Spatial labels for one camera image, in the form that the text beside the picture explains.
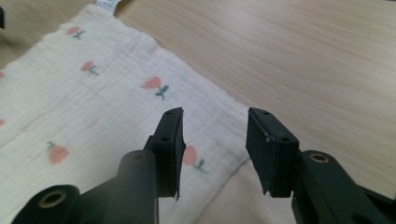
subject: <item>screw hole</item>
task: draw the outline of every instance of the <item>screw hole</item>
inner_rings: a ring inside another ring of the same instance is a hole
[[[63,202],[66,198],[66,192],[62,189],[58,189],[46,194],[38,202],[38,206],[41,208],[50,208]]]
[[[325,157],[325,156],[322,155],[322,154],[318,154],[318,153],[312,153],[311,155],[309,155],[309,158],[310,158],[312,161],[315,161],[315,162],[320,162],[320,163],[327,163],[327,162],[329,162],[329,158]]]
[[[373,222],[369,218],[362,216],[362,215],[355,214],[352,216],[352,219],[357,224],[358,223],[359,224],[373,224]]]
[[[146,159],[145,154],[136,154],[132,156],[132,161],[144,161]]]

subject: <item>muslin cloth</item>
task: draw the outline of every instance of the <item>muslin cloth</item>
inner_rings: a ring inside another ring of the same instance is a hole
[[[114,176],[180,106],[180,199],[160,199],[161,223],[196,221],[248,159],[248,109],[150,36],[84,7],[0,72],[1,223],[42,189],[84,192]]]

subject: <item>fabric tag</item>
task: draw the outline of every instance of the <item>fabric tag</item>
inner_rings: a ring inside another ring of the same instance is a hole
[[[99,6],[99,8],[104,9],[105,11],[113,15],[116,11],[116,7],[119,1],[120,0],[97,0],[96,5]]]

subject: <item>wood grain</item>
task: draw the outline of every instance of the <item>wood grain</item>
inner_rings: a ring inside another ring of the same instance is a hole
[[[2,1],[0,67],[90,2]],[[116,16],[274,113],[301,149],[334,155],[359,184],[394,198],[395,11],[382,0],[124,0]]]

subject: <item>pink tulip print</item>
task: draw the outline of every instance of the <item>pink tulip print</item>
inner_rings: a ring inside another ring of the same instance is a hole
[[[184,150],[183,164],[192,165],[192,167],[194,167],[194,169],[200,171],[201,173],[209,174],[209,172],[204,169],[205,160],[200,159],[197,162],[197,159],[198,159],[198,154],[197,154],[197,150],[195,149],[195,147],[187,146],[186,150]]]
[[[80,40],[81,39],[81,35],[84,33],[85,31],[80,31],[80,27],[79,26],[74,26],[70,29],[67,30],[67,34],[68,35],[73,35],[74,38]]]
[[[93,61],[89,61],[89,62],[84,63],[84,65],[82,65],[81,71],[83,71],[83,72],[89,71],[90,73],[99,76],[99,74],[94,70],[95,67],[96,67],[96,65],[93,64]]]
[[[67,148],[58,146],[53,142],[48,142],[48,144],[49,147],[47,148],[47,151],[49,153],[49,161],[52,164],[61,163],[69,155],[69,151],[67,150]]]
[[[158,89],[155,93],[156,96],[161,96],[162,99],[165,99],[165,92],[169,89],[168,85],[161,87],[161,78],[160,77],[152,77],[149,78],[143,85],[143,89]]]

